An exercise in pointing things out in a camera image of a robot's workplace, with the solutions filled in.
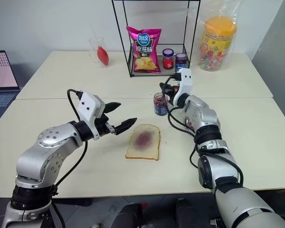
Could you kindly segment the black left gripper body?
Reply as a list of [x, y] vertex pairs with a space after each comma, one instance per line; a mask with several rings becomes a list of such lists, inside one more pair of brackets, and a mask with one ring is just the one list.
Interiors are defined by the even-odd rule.
[[95, 126], [100, 137], [114, 133], [114, 127], [108, 123], [109, 118], [102, 112], [101, 116], [95, 119]]

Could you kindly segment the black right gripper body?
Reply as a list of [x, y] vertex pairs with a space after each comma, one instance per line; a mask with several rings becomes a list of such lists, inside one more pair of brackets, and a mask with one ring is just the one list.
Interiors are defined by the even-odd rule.
[[[170, 85], [168, 84], [169, 81], [166, 81], [166, 89], [165, 92], [173, 92], [174, 93], [174, 98], [173, 98], [173, 105], [181, 105], [181, 100], [180, 100], [180, 93], [179, 93], [179, 85]], [[168, 105], [168, 97], [165, 94], [165, 104]]]

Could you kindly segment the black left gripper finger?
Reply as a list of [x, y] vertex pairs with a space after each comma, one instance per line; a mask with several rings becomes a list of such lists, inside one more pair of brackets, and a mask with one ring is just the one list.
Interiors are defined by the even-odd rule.
[[121, 105], [121, 103], [119, 103], [119, 102], [109, 102], [109, 103], [105, 104], [104, 114], [107, 114], [107, 113], [110, 113], [110, 112], [114, 111], [120, 105]]
[[130, 118], [130, 119], [123, 121], [119, 126], [114, 127], [114, 134], [119, 135], [127, 131], [129, 128], [131, 128], [135, 124], [136, 121], [137, 121], [137, 118]]

